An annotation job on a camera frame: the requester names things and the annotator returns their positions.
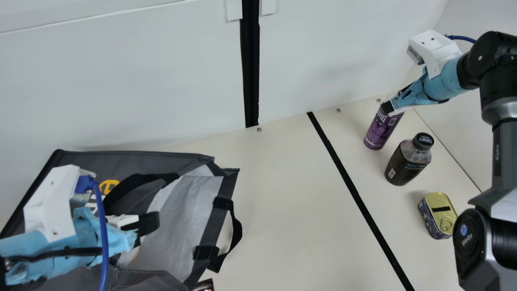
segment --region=purple can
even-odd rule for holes
[[[402,115],[404,115],[403,112],[390,117],[384,113],[382,106],[380,106],[364,137],[364,144],[372,150],[382,149]]]

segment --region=yellow logo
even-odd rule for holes
[[[105,180],[104,182],[99,184],[99,189],[104,193],[104,195],[107,195],[119,183],[120,182],[117,180]]]

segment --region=barcode label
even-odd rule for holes
[[[395,176],[395,170],[391,169],[391,171],[388,173],[389,178],[393,178]]]

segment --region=blue cable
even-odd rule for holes
[[[102,243],[102,270],[100,276],[99,291],[105,291],[106,286],[108,284],[108,271],[110,260],[110,250],[108,245],[108,228],[106,227],[106,215],[104,213],[104,205],[102,204],[102,195],[100,194],[99,183],[93,183],[92,188],[95,192],[97,210],[99,211],[100,239]]]
[[[470,37],[466,37],[466,36],[460,36],[460,35],[448,35],[447,36],[448,38],[452,39],[452,40],[455,40],[455,39],[459,39],[459,40],[466,40],[466,41],[470,41],[472,43],[476,43],[476,40],[473,39],[473,38],[470,38]]]

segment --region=tin can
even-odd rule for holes
[[[440,192],[427,194],[418,204],[418,210],[433,238],[448,239],[452,236],[458,215],[447,195]]]
[[[372,150],[380,150],[388,141],[391,133],[395,130],[395,126],[400,121],[404,113],[400,113],[394,116],[388,116],[384,113],[382,105],[379,107],[375,118],[368,128],[366,132],[366,136],[364,137],[364,145],[366,145],[369,149]]]

